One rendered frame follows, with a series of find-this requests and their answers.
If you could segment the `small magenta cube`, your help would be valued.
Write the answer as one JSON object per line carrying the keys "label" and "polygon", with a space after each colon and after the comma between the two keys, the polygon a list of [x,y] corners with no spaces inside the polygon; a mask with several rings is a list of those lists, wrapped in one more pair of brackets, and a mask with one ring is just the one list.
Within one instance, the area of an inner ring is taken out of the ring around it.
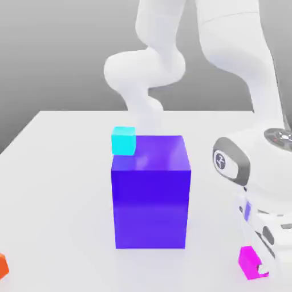
{"label": "small magenta cube", "polygon": [[259,279],[269,276],[268,271],[262,271],[262,261],[252,246],[240,248],[238,264],[248,280]]}

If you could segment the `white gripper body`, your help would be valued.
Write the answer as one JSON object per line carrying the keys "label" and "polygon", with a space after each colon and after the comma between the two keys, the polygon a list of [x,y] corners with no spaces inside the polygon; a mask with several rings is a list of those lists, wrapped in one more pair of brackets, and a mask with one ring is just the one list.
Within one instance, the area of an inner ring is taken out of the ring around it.
{"label": "white gripper body", "polygon": [[236,204],[240,211],[240,223],[245,245],[251,246],[261,263],[258,270],[275,270],[277,263],[275,225],[277,212],[274,200],[258,197],[255,193],[239,193]]}

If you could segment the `small cyan cube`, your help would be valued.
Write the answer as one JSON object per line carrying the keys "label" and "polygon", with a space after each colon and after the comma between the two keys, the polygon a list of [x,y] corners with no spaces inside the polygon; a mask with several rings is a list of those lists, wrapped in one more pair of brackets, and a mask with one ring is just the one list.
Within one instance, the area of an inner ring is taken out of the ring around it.
{"label": "small cyan cube", "polygon": [[111,134],[112,154],[132,156],[136,149],[135,127],[115,126]]}

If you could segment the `small orange cube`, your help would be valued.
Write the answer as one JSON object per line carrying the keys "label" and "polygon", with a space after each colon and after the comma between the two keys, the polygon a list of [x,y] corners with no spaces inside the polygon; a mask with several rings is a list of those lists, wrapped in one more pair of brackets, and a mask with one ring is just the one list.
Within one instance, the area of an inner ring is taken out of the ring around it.
{"label": "small orange cube", "polygon": [[9,266],[6,257],[0,253],[0,280],[9,273]]}

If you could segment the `large purple box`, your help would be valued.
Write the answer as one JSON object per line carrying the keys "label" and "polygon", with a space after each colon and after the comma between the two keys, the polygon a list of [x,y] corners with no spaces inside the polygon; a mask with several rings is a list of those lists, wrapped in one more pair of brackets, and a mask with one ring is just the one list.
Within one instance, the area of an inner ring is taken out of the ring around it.
{"label": "large purple box", "polygon": [[111,185],[116,248],[185,248],[190,182],[182,136],[137,136],[134,155],[115,155]]}

